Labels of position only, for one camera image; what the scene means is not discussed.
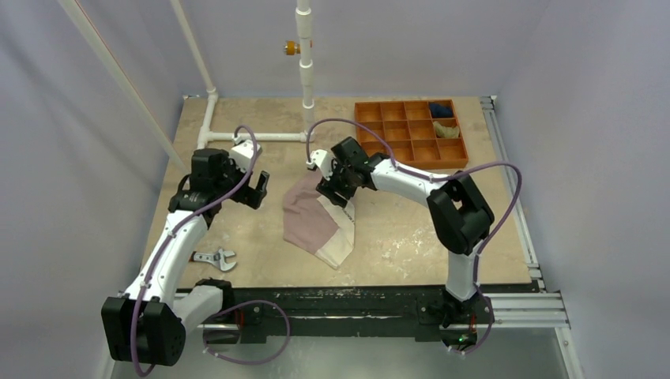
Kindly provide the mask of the white PVC pipe frame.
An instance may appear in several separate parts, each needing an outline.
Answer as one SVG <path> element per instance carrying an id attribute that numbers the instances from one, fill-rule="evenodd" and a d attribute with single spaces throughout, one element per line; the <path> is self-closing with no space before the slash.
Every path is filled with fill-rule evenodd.
<path id="1" fill-rule="evenodd" d="M 199 141 L 211 133 L 218 99 L 283 96 L 298 73 L 273 54 L 299 21 L 297 1 L 64 1 L 66 14 L 138 109 L 171 164 L 187 172 L 172 144 L 183 100 L 203 96 Z"/>

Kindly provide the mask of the orange compartment tray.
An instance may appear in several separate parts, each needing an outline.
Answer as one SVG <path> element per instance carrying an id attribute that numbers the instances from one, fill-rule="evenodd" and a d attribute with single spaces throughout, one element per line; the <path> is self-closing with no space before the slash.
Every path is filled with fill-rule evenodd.
<path id="1" fill-rule="evenodd" d="M 450 105 L 453 118 L 432 118 L 429 103 Z M 462 169 L 469 162 L 465 139 L 436 137 L 433 121 L 460 127 L 451 99 L 394 100 L 355 104 L 355 120 L 365 129 L 356 131 L 356 140 L 369 155 L 395 155 L 397 161 L 423 170 Z"/>

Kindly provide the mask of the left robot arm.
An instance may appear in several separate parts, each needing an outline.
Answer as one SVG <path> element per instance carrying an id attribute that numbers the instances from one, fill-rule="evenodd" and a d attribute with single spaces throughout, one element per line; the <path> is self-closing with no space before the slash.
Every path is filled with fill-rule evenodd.
<path id="1" fill-rule="evenodd" d="M 184 298 L 179 281 L 196 245 L 211 227 L 221 203 L 232 200 L 257 209 L 267 194 L 269 173 L 250 186 L 262 148 L 251 141 L 230 150 L 203 148 L 191 158 L 191 172 L 178 184 L 158 242 L 127 289 L 107 298 L 101 317 L 110 356 L 115 361 L 173 366 L 187 335 L 206 318 L 224 323 L 235 315 L 231 285 L 204 280 Z"/>

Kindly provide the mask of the rolled blue cloth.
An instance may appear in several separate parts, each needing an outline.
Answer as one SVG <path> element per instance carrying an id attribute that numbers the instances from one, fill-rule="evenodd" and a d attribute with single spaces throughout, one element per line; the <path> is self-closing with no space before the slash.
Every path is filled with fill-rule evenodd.
<path id="1" fill-rule="evenodd" d="M 432 118 L 453 118 L 454 111 L 450 105 L 441 103 L 429 103 L 429 111 Z"/>

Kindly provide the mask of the orange yellow valve knob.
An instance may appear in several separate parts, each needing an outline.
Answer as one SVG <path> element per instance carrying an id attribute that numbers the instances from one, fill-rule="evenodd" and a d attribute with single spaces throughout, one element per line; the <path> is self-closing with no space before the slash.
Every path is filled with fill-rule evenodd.
<path id="1" fill-rule="evenodd" d="M 314 41 L 311 39 L 307 44 L 307 54 L 312 55 Z M 303 53 L 303 45 L 299 41 L 286 40 L 283 47 L 284 54 L 287 56 L 301 55 Z"/>

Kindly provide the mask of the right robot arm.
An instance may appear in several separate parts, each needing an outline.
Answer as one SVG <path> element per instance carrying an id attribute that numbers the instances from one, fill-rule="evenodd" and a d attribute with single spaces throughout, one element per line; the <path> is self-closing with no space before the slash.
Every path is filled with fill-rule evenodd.
<path id="1" fill-rule="evenodd" d="M 435 175 L 398 163 L 389 154 L 368 155 L 352 137 L 330 150 L 308 153 L 307 168 L 322 176 L 316 190 L 341 208 L 359 188 L 393 193 L 426 207 L 448 252 L 442 324 L 463 321 L 473 313 L 479 298 L 476 250 L 489 236 L 495 216 L 470 175 Z"/>

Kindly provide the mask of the rolled olive cloth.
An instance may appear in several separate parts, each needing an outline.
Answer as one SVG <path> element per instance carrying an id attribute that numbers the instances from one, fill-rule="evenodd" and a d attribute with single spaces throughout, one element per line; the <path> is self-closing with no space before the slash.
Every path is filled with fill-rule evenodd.
<path id="1" fill-rule="evenodd" d="M 439 138 L 458 139 L 461 136 L 460 127 L 456 124 L 443 125 L 438 121 L 433 121 L 435 135 Z"/>

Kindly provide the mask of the pink and white underwear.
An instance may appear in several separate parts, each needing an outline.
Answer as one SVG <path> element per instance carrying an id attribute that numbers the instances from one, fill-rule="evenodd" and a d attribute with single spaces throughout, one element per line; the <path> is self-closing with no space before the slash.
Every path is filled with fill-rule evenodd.
<path id="1" fill-rule="evenodd" d="M 354 250 L 356 208 L 343 208 L 316 190 L 318 171 L 307 173 L 283 197 L 283 239 L 338 269 Z"/>

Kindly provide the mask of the aluminium frame rails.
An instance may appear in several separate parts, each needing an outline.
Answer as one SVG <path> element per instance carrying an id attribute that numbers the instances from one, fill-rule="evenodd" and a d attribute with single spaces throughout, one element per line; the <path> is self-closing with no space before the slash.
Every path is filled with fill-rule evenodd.
<path id="1" fill-rule="evenodd" d="M 358 123 L 355 120 L 355 116 L 351 120 L 351 124 L 355 126 L 356 129 L 366 128 L 364 125 Z M 233 146 L 239 140 L 252 140 L 254 144 L 256 143 L 260 144 L 259 136 L 255 135 L 251 131 L 251 129 L 246 126 L 240 126 L 236 128 L 231 138 L 234 143 Z M 200 144 L 196 150 L 203 148 L 208 147 L 205 146 L 204 144 Z M 395 155 L 392 152 L 389 152 L 387 154 L 392 155 L 396 160 Z M 435 175 L 438 174 L 455 175 L 459 171 L 462 171 L 470 176 L 472 175 L 472 172 L 466 167 L 462 169 L 442 169 L 442 170 L 423 170 L 417 167 L 414 168 Z M 191 164 L 190 169 L 188 170 L 188 172 L 184 174 L 184 176 L 189 174 L 190 172 L 191 172 Z M 495 233 L 500 229 L 503 223 L 504 223 L 503 218 L 495 217 L 489 236 L 482 243 L 482 246 L 477 248 L 476 250 L 478 253 L 479 262 L 484 247 L 494 237 Z M 442 342 L 446 346 L 446 349 L 448 351 L 459 356 L 465 356 L 473 353 L 477 348 L 479 348 L 482 345 L 482 343 L 488 337 L 490 331 L 493 328 L 565 328 L 568 326 L 569 321 L 567 319 L 566 311 L 563 306 L 563 300 L 559 293 L 543 293 L 540 292 L 538 289 L 534 289 L 530 292 L 517 290 L 511 293 L 503 293 L 495 285 L 484 286 L 478 282 L 478 264 L 476 266 L 476 280 L 478 285 L 477 293 L 479 295 L 478 299 L 484 301 L 485 310 L 488 313 L 488 323 L 486 325 L 483 335 L 477 337 L 476 342 L 472 346 L 454 347 L 448 343 Z M 186 297 L 197 286 L 197 284 L 203 282 L 204 280 L 216 280 L 216 279 L 200 280 L 190 290 L 183 290 L 178 287 L 175 297 L 176 298 Z M 241 309 L 241 305 L 237 304 L 229 308 L 223 308 L 221 311 L 213 314 L 213 316 L 230 314 L 231 312 L 239 309 Z M 196 329 L 203 328 L 205 330 L 237 332 L 239 334 L 239 342 L 242 343 L 241 334 L 235 325 L 221 325 L 212 327 L 211 325 L 207 325 L 205 323 L 205 320 L 202 323 L 200 323 L 196 327 Z M 137 373 L 141 377 L 147 376 L 152 372 L 152 369 L 155 366 L 159 366 L 159 365 L 149 365 L 137 362 L 132 363 L 134 364 Z"/>

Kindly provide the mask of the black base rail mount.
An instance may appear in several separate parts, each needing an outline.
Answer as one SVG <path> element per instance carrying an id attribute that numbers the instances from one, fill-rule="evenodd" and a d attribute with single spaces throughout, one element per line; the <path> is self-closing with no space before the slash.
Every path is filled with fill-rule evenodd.
<path id="1" fill-rule="evenodd" d="M 270 336 L 389 337 L 472 346 L 488 323 L 484 301 L 458 310 L 441 284 L 363 287 L 252 287 L 226 291 L 230 314 L 212 327 L 235 325 L 242 343 Z"/>

